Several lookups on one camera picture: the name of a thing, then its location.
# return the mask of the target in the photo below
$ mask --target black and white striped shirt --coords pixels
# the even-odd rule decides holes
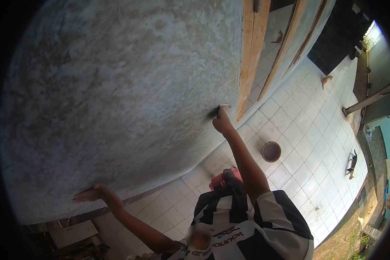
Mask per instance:
[[[247,195],[212,200],[197,216],[212,234],[206,250],[183,248],[168,260],[306,259],[313,256],[309,227],[283,190],[265,193],[253,206]]]

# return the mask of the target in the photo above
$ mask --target wooden beam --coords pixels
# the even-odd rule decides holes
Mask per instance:
[[[343,107],[342,112],[344,113],[345,117],[347,117],[349,114],[376,102],[377,100],[385,97],[388,94],[390,94],[390,83],[388,83],[386,86],[384,86],[379,91],[372,94],[371,96],[364,98],[363,101],[358,102],[357,104],[354,104],[348,108]]]
[[[236,121],[241,121],[253,85],[265,38],[270,0],[261,0],[259,13],[253,10],[253,0],[243,0],[243,47]]]
[[[323,14],[324,10],[325,10],[327,2],[328,2],[328,0],[321,0],[321,3],[319,4],[318,10],[317,10],[317,13],[316,13],[316,15],[314,17],[314,20],[312,21],[311,27],[309,28],[309,30],[308,30],[308,32],[306,34],[305,39],[303,40],[301,46],[299,47],[298,52],[296,53],[295,57],[293,58],[292,62],[289,65],[289,67],[287,68],[287,70],[284,73],[283,77],[290,70],[290,68],[293,67],[296,64],[296,62],[302,56],[303,51],[305,50],[306,46],[309,43],[309,40],[311,39],[311,37],[312,37],[312,35],[313,35],[314,31],[315,31],[315,28],[317,27],[317,25],[319,24],[319,21],[321,20],[321,17],[322,17],[322,14]]]
[[[269,90],[270,85],[272,84],[276,72],[279,69],[284,57],[286,56],[287,50],[289,49],[289,46],[293,40],[293,37],[295,36],[296,30],[299,26],[299,22],[302,18],[303,12],[305,11],[305,6],[306,6],[307,0],[297,0],[295,9],[293,11],[292,19],[289,23],[289,27],[287,29],[283,44],[281,45],[280,51],[277,54],[275,64],[273,65],[269,77],[266,80],[265,85],[263,86],[263,89],[260,93],[259,98],[257,99],[258,102],[260,102],[266,92]]]

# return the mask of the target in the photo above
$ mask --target red stool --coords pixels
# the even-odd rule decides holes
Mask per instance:
[[[238,170],[238,168],[235,168],[235,167],[231,167],[231,170],[234,172],[234,175],[237,179],[239,179],[240,181],[243,181],[243,179],[241,178],[241,175],[240,175],[240,172]],[[223,173],[220,173],[218,174],[217,176],[215,176],[214,178],[211,179],[211,183],[210,183],[210,189],[211,190],[214,190],[214,185],[215,184],[219,184],[221,186],[224,186],[225,182],[224,182],[224,174]]]

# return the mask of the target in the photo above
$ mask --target person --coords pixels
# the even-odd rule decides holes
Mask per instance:
[[[227,115],[219,109],[213,125],[227,139],[242,182],[232,171],[224,172],[225,185],[201,194],[191,228],[182,248],[170,238],[130,215],[120,198],[103,184],[74,197],[74,202],[102,199],[115,218],[161,259],[312,259],[313,237],[309,227],[283,190],[271,191],[265,174],[250,155]]]

